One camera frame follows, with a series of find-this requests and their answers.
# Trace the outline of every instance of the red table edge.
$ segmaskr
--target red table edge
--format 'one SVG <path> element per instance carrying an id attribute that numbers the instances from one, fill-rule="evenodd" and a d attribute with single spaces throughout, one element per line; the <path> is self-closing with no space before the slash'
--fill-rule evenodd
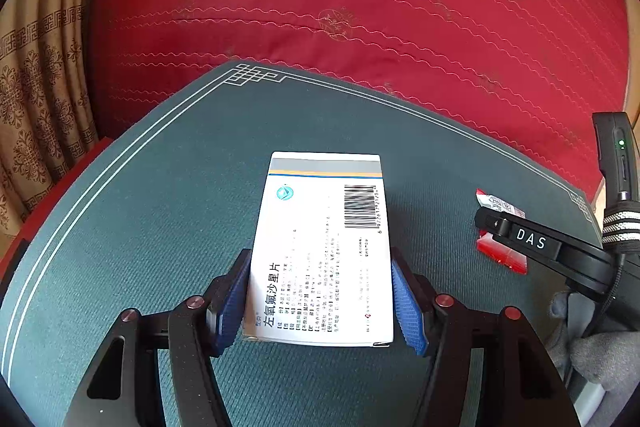
<path id="1" fill-rule="evenodd" d="M 29 217 L 27 217 L 27 220 L 20 228 L 18 235 L 16 235 L 14 240 L 12 240 L 11 245 L 9 245 L 9 249 L 4 254 L 4 257 L 0 259 L 0 280 L 4 279 L 8 268 L 14 264 L 12 263 L 12 260 L 18 250 L 20 241 L 26 239 L 31 242 L 33 240 L 45 219 L 47 219 L 47 216 L 49 216 L 53 207 L 60 201 L 60 198 L 64 195 L 66 190 L 74 181 L 76 181 L 76 179 L 78 179 L 78 176 L 88 167 L 88 165 L 109 146 L 111 142 L 113 142 L 111 138 L 102 138 L 93 149 L 80 158 L 78 163 L 74 165 L 71 170 L 69 170 L 69 172 L 67 172 L 63 178 L 53 186 L 49 193 L 44 196 L 42 201 L 36 205 L 33 212 Z"/>

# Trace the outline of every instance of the red mattress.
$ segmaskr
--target red mattress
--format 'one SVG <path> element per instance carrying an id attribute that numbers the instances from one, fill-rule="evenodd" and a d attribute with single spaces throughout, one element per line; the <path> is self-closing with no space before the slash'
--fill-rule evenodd
<path id="1" fill-rule="evenodd" d="M 621 110 L 624 0 L 92 0 L 90 87 L 117 136 L 230 58 L 317 71 L 436 110 L 593 196 L 591 113 Z"/>

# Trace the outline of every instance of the screw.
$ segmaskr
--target screw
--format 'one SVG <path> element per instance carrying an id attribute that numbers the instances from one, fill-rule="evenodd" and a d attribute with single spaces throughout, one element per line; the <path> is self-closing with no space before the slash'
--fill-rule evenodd
<path id="1" fill-rule="evenodd" d="M 197 310 L 204 304 L 204 299 L 201 295 L 194 295 L 193 297 L 189 297 L 187 301 L 187 308 L 192 310 Z"/>
<path id="2" fill-rule="evenodd" d="M 508 308 L 505 308 L 504 315 L 508 319 L 511 319 L 512 321 L 517 321 L 520 317 L 522 317 L 522 313 L 520 313 L 520 310 L 517 308 L 514 308 L 513 306 L 509 306 Z"/>
<path id="3" fill-rule="evenodd" d="M 451 295 L 447 295 L 446 293 L 441 293 L 440 295 L 436 296 L 436 304 L 441 308 L 451 308 L 454 302 L 456 302 L 456 300 Z"/>
<path id="4" fill-rule="evenodd" d="M 138 312 L 133 308 L 129 308 L 128 310 L 124 310 L 120 314 L 120 320 L 123 322 L 130 322 L 138 318 Z"/>

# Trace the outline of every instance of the teal table mat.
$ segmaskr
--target teal table mat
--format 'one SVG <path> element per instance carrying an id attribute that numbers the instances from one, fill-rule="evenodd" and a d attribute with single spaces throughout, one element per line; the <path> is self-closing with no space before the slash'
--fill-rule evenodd
<path id="1" fill-rule="evenodd" d="M 496 140 L 339 80 L 228 62 L 104 151 L 18 266 L 0 309 L 1 371 L 36 426 L 62 423 L 121 309 L 171 309 L 252 246 L 275 150 L 379 154 L 390 241 L 414 271 L 470 307 L 520 307 L 539 334 L 561 279 L 533 262 L 516 275 L 476 251 L 476 188 L 599 245 L 583 194 Z M 427 363 L 397 326 L 395 338 L 389 348 L 237 340 L 213 368 L 236 427 L 403 426 Z M 165 353 L 160 364 L 173 427 Z"/>

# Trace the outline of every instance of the white line border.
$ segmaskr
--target white line border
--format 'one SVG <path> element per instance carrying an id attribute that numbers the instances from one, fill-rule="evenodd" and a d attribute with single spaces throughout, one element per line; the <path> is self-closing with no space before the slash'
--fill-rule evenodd
<path id="1" fill-rule="evenodd" d="M 512 153 L 510 153 L 510 152 L 508 152 L 506 150 L 503 150 L 503 149 L 499 148 L 498 146 L 496 146 L 496 145 L 494 145 L 494 144 L 492 144 L 490 142 L 482 140 L 478 136 L 474 136 L 473 134 L 471 134 L 471 133 L 469 133 L 467 131 L 464 131 L 463 129 L 460 129 L 460 128 L 456 127 L 456 126 L 453 126 L 452 124 L 448 124 L 448 123 L 446 123 L 444 121 L 441 121 L 441 120 L 438 120 L 436 118 L 430 117 L 429 115 L 424 114 L 424 113 L 422 113 L 420 111 L 413 110 L 413 109 L 408 108 L 408 107 L 404 107 L 403 105 L 401 105 L 399 103 L 394 103 L 394 102 L 391 102 L 390 100 L 383 100 L 381 98 L 378 98 L 375 95 L 373 95 L 373 93 L 369 94 L 367 92 L 361 92 L 359 90 L 350 89 L 349 87 L 346 87 L 346 86 L 337 86 L 335 84 L 331 84 L 329 82 L 325 82 L 325 81 L 322 81 L 322 80 L 309 78 L 309 77 L 305 77 L 305 76 L 299 76 L 299 75 L 294 74 L 294 73 L 289 73 L 288 71 L 282 71 L 282 70 L 276 70 L 276 69 L 273 69 L 273 68 L 268 68 L 268 67 L 263 66 L 261 64 L 246 64 L 246 63 L 240 62 L 238 64 L 235 64 L 229 70 L 224 71 L 222 74 L 220 74 L 219 76 L 217 76 L 216 78 L 214 78 L 213 80 L 211 80 L 210 82 L 208 82 L 207 84 L 202 86 L 200 89 L 198 89 L 197 91 L 195 91 L 194 93 L 189 95 L 187 98 L 182 100 L 179 104 L 175 105 L 175 107 L 171 108 L 171 110 L 169 110 L 166 114 L 162 115 L 162 117 L 160 117 L 158 120 L 156 120 L 153 124 L 151 124 L 151 126 L 149 126 L 148 129 L 145 130 L 145 132 L 143 132 L 140 136 L 138 136 L 135 140 L 133 140 L 132 143 L 130 143 L 114 160 L 111 161 L 111 163 L 109 163 L 109 165 L 106 168 L 104 168 L 102 170 L 100 175 L 98 175 L 98 177 L 89 185 L 89 187 L 87 187 L 87 189 L 82 193 L 80 198 L 78 198 L 76 203 L 74 203 L 73 206 L 71 207 L 71 209 L 66 213 L 65 217 L 60 222 L 58 227 L 54 230 L 53 234 L 51 235 L 51 237 L 47 241 L 46 245 L 44 246 L 42 252 L 40 253 L 38 258 L 36 259 L 36 262 L 33 265 L 33 267 L 31 268 L 30 273 L 28 274 L 27 279 L 24 282 L 24 284 L 23 284 L 23 286 L 22 286 L 22 288 L 20 290 L 20 294 L 18 295 L 18 299 L 17 299 L 17 301 L 15 303 L 15 306 L 14 306 L 14 309 L 13 309 L 13 312 L 12 312 L 12 315 L 11 315 L 11 319 L 9 321 L 9 325 L 8 325 L 8 328 L 7 328 L 6 336 L 4 338 L 4 346 L 2 346 L 2 360 L 1 360 L 1 363 L 0 363 L 0 370 L 2 370 L 3 374 L 4 374 L 4 364 L 5 364 L 5 358 L 6 358 L 6 350 L 7 350 L 8 344 L 9 344 L 9 337 L 11 336 L 11 330 L 12 330 L 13 325 L 14 325 L 15 316 L 17 315 L 17 311 L 18 311 L 18 308 L 20 306 L 20 302 L 22 301 L 22 297 L 24 296 L 24 293 L 26 291 L 26 288 L 29 285 L 29 283 L 31 281 L 31 278 L 34 275 L 34 273 L 36 271 L 36 268 L 38 267 L 38 264 L 40 263 L 40 261 L 44 257 L 44 254 L 46 253 L 47 248 L 49 248 L 49 246 L 52 243 L 54 237 L 60 231 L 62 226 L 66 223 L 67 219 L 69 218 L 71 213 L 73 213 L 73 211 L 76 209 L 76 207 L 78 206 L 80 201 L 82 201 L 84 199 L 84 197 L 95 186 L 95 184 L 97 184 L 97 182 L 100 181 L 100 179 L 105 175 L 105 173 L 111 167 L 113 167 L 113 165 L 118 160 L 120 160 L 120 158 L 122 158 L 122 156 L 124 156 L 125 153 L 127 153 L 127 151 L 129 151 L 137 142 L 139 142 L 139 140 L 141 140 L 143 137 L 145 137 L 146 134 L 149 133 L 149 131 L 151 131 L 154 127 L 156 127 L 156 125 L 158 125 L 162 120 L 164 120 L 166 117 L 171 115 L 171 113 L 175 112 L 179 107 L 181 107 L 186 102 L 191 100 L 193 97 L 198 95 L 204 89 L 207 89 L 207 87 L 211 86 L 211 84 L 214 84 L 215 82 L 217 82 L 218 80 L 223 78 L 225 75 L 233 74 L 233 73 L 238 72 L 239 70 L 237 68 L 239 66 L 245 66 L 245 67 L 249 67 L 249 68 L 257 67 L 257 68 L 260 68 L 260 69 L 263 69 L 263 70 L 266 70 L 266 71 L 269 71 L 269 72 L 281 74 L 282 77 L 280 79 L 273 79 L 273 81 L 278 82 L 278 83 L 280 83 L 281 81 L 285 80 L 286 78 L 290 78 L 291 80 L 298 80 L 300 82 L 304 82 L 304 83 L 307 83 L 307 84 L 314 84 L 316 86 L 327 87 L 328 89 L 333 89 L 333 90 L 338 90 L 338 91 L 341 91 L 341 92 L 346 92 L 348 94 L 352 94 L 352 95 L 357 96 L 359 98 L 364 98 L 366 100 L 370 100 L 372 102 L 380 103 L 382 105 L 386 105 L 387 107 L 391 107 L 391 108 L 403 111 L 403 112 L 405 112 L 407 114 L 410 114 L 412 116 L 416 116 L 417 118 L 429 121 L 429 122 L 434 123 L 434 124 L 436 124 L 436 125 L 438 125 L 440 127 L 446 128 L 447 130 L 450 130 L 450 131 L 453 131 L 453 132 L 455 132 L 457 134 L 460 134 L 460 136 L 466 137 L 466 138 L 468 138 L 468 139 L 470 139 L 472 141 L 475 141 L 476 143 L 482 144 L 483 146 L 488 147 L 489 149 L 494 150 L 495 152 L 500 153 L 503 156 L 509 157 L 510 159 L 514 160 L 516 163 L 519 163 L 520 165 L 524 166 L 525 168 L 529 169 L 532 172 L 535 172 L 535 174 L 540 175 L 541 177 L 543 177 L 547 181 L 551 182 L 552 184 L 556 185 L 557 187 L 562 188 L 563 190 L 565 190 L 569 194 L 572 202 L 574 202 L 575 204 L 578 205 L 578 207 L 580 208 L 582 213 L 585 215 L 585 218 L 588 221 L 591 222 L 591 224 L 593 225 L 596 233 L 599 232 L 599 229 L 596 226 L 596 224 L 594 223 L 593 218 L 591 217 L 591 215 L 587 214 L 587 212 L 585 212 L 585 210 L 578 203 L 578 201 L 581 201 L 586 206 L 586 202 L 584 201 L 584 198 L 582 198 L 580 195 L 574 193 L 572 190 L 569 190 L 569 188 L 567 188 L 564 184 L 562 184 L 558 180 L 552 178 L 551 176 L 546 174 L 546 172 L 543 172 L 543 171 L 539 170 L 538 168 L 535 168 L 533 165 L 530 165 L 528 162 L 524 161 L 522 158 L 519 158 L 519 157 L 513 155 Z M 60 238 L 60 240 L 57 243 L 56 247 L 53 249 L 53 252 L 51 253 L 49 258 L 47 259 L 47 262 L 42 267 L 42 270 L 41 270 L 40 274 L 38 275 L 38 277 L 37 277 L 37 279 L 36 279 L 36 281 L 35 281 L 35 283 L 33 285 L 33 288 L 31 289 L 31 292 L 30 292 L 30 294 L 29 294 L 29 296 L 28 296 L 28 298 L 27 298 L 27 300 L 26 300 L 26 302 L 24 304 L 24 308 L 22 310 L 22 313 L 20 314 L 20 319 L 18 320 L 18 325 L 17 325 L 16 331 L 15 331 L 15 335 L 14 335 L 14 341 L 12 342 L 12 349 L 11 349 L 11 352 L 10 352 L 10 355 L 9 355 L 9 364 L 8 364 L 7 375 L 6 375 L 7 386 L 11 385 L 11 375 L 12 375 L 12 368 L 13 368 L 13 363 L 14 363 L 15 348 L 17 346 L 17 341 L 18 341 L 18 336 L 20 335 L 20 330 L 22 330 L 22 324 L 24 323 L 24 318 L 26 316 L 26 312 L 27 312 L 27 310 L 29 308 L 29 305 L 31 304 L 31 300 L 33 299 L 33 296 L 34 296 L 34 294 L 36 292 L 36 289 L 38 288 L 38 286 L 40 285 L 40 282 L 42 281 L 42 277 L 44 276 L 47 268 L 49 267 L 51 261 L 53 260 L 53 258 L 57 254 L 58 250 L 60 249 L 60 246 L 62 245 L 62 243 L 66 239 L 67 235 L 71 232 L 73 227 L 76 225 L 78 220 L 82 217 L 82 215 L 87 210 L 87 208 L 91 205 L 91 203 L 93 203 L 95 198 L 98 197 L 98 195 L 102 192 L 102 190 L 111 182 L 111 180 L 113 180 L 113 178 L 116 176 L 116 174 L 118 174 L 124 168 L 124 166 L 127 165 L 129 163 L 129 161 L 131 159 L 133 159 L 133 157 L 136 154 L 138 154 L 138 152 L 140 152 L 140 150 L 142 148 L 144 148 L 151 140 L 153 140 L 158 134 L 160 134 L 160 132 L 162 132 L 167 126 L 169 126 L 171 123 L 173 123 L 175 120 L 177 120 L 177 118 L 180 117 L 183 113 L 185 113 L 185 111 L 187 111 L 188 109 L 193 107 L 193 105 L 195 105 L 200 100 L 205 98 L 208 94 L 213 92 L 215 89 L 217 89 L 218 87 L 220 87 L 223 84 L 225 84 L 225 82 L 226 82 L 226 79 L 223 80 L 222 82 L 216 84 L 214 87 L 212 87 L 207 92 L 205 92 L 203 95 L 201 95 L 199 98 L 197 98 L 196 100 L 191 102 L 187 107 L 185 107 L 183 110 L 178 112 L 178 114 L 176 114 L 171 120 L 166 122 L 160 129 L 158 129 L 155 133 L 153 133 L 142 145 L 140 145 L 140 147 L 138 147 L 136 150 L 134 150 L 133 153 L 129 157 L 127 157 L 127 159 L 124 160 L 124 162 L 115 170 L 115 172 L 113 174 L 111 174 L 111 176 L 109 176 L 109 178 L 107 178 L 107 180 L 98 188 L 96 193 L 89 199 L 89 201 L 85 204 L 85 206 L 82 208 L 82 210 L 79 212 L 79 214 L 71 222 L 71 224 L 69 225 L 69 227 L 65 231 L 65 233 L 63 233 L 62 238 Z"/>

